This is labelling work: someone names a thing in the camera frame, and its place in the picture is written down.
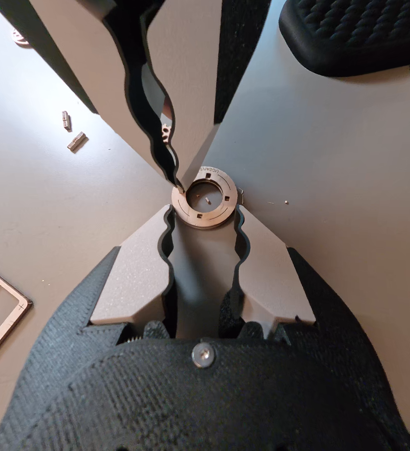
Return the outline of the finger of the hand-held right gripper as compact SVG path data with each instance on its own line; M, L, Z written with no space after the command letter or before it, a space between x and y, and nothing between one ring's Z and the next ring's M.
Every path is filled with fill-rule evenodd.
M189 187L218 131L214 123L221 0L168 0L148 27L155 76L173 105L176 178Z
M101 118L163 178L181 187L162 136L166 90L155 76L148 26L163 1L32 0Z

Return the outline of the black mesh chair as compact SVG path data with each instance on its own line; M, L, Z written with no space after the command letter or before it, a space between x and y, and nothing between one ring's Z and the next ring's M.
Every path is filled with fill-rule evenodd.
M279 29L296 60L321 76L410 65L410 0L288 0Z

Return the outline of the ornate wooden wheel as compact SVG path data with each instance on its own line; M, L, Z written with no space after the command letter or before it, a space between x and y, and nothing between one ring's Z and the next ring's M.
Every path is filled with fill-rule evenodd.
M11 33L11 38L13 42L16 43L17 46L21 48L31 48L30 43L24 36L21 35L21 33L16 28L13 29Z

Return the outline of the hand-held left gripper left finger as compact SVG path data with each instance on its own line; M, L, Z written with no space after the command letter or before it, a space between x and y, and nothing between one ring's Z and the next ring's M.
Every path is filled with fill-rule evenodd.
M90 321L146 324L168 318L173 206L167 204L122 242Z

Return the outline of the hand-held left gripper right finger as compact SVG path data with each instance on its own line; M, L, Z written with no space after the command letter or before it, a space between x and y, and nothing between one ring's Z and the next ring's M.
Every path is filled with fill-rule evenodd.
M244 322L258 323L264 338L278 323L315 323L303 285L286 244L244 206L235 209L240 261L235 267L233 311Z

